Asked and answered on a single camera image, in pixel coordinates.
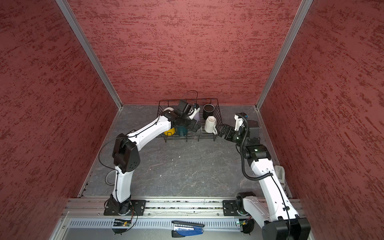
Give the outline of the lavender cup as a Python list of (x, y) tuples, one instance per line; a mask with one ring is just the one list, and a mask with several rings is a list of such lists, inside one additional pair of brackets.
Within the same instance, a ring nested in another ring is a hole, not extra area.
[(199, 111), (194, 110), (193, 119), (196, 120), (197, 122), (200, 121), (200, 113), (199, 113)]

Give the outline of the white mug red inside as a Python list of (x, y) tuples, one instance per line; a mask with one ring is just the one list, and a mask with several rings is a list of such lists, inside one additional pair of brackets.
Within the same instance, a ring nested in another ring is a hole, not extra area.
[(172, 107), (168, 107), (168, 108), (165, 108), (165, 109), (163, 110), (163, 112), (167, 112), (167, 111), (174, 111), (174, 108), (172, 108)]

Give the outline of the tall white faceted mug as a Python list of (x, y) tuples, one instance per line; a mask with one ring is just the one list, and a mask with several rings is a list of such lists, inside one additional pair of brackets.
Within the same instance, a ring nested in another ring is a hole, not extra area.
[(209, 117), (205, 122), (204, 130), (206, 133), (217, 135), (217, 119), (214, 116)]

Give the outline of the clear glass cup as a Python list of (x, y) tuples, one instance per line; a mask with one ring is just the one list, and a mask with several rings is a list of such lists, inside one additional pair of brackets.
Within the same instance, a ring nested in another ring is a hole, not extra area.
[(202, 125), (201, 125), (200, 121), (196, 122), (195, 130), (196, 130), (196, 134), (198, 134), (198, 135), (200, 135), (202, 133), (203, 129), (202, 129)]

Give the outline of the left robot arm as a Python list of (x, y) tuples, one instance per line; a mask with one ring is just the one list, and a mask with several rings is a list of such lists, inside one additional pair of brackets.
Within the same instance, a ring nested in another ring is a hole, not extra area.
[(131, 134), (118, 135), (113, 158), (115, 165), (114, 190), (107, 201), (108, 206), (120, 216), (133, 213), (131, 204), (131, 183), (133, 173), (139, 166), (141, 159), (139, 151), (160, 134), (176, 127), (185, 127), (187, 130), (197, 132), (201, 123), (195, 119), (199, 108), (186, 107), (164, 110), (155, 120)]

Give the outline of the white cup teal outside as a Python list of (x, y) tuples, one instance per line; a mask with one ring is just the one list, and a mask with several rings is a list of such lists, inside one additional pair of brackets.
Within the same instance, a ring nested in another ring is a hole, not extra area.
[(175, 129), (176, 129), (176, 134), (180, 137), (185, 137), (188, 135), (188, 129), (184, 126), (178, 126)]

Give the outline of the black mug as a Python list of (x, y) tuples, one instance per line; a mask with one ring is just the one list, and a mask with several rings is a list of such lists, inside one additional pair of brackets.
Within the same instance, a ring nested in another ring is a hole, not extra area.
[(203, 107), (203, 118), (207, 120), (209, 117), (214, 116), (215, 107), (212, 104), (206, 104)]

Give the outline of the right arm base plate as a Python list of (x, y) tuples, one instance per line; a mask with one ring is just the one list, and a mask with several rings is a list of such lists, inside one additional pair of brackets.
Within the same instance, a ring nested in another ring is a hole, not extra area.
[(249, 214), (239, 210), (235, 200), (223, 200), (223, 214), (226, 217), (249, 216)]

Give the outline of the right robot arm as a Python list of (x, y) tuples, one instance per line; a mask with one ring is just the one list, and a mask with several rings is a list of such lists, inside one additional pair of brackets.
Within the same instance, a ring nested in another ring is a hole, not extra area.
[(237, 194), (240, 215), (250, 215), (258, 224), (264, 240), (307, 240), (311, 225), (300, 216), (284, 192), (275, 171), (271, 155), (260, 140), (261, 128), (257, 121), (237, 117), (235, 126), (223, 124), (218, 135), (236, 144), (241, 156), (242, 173), (248, 180), (259, 182), (267, 207), (251, 192)]

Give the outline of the yellow mug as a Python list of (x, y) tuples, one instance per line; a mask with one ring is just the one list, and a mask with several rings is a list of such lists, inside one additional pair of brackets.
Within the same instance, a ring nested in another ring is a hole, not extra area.
[(173, 136), (173, 135), (175, 134), (175, 132), (176, 132), (175, 128), (171, 128), (170, 130), (165, 131), (165, 132), (164, 132), (164, 135), (165, 135), (166, 137), (171, 137), (171, 136)]

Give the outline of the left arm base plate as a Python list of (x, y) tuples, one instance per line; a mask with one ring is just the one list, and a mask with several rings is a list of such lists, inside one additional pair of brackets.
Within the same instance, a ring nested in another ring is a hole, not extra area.
[(118, 203), (114, 199), (105, 202), (104, 216), (142, 216), (146, 207), (146, 200), (127, 200)]

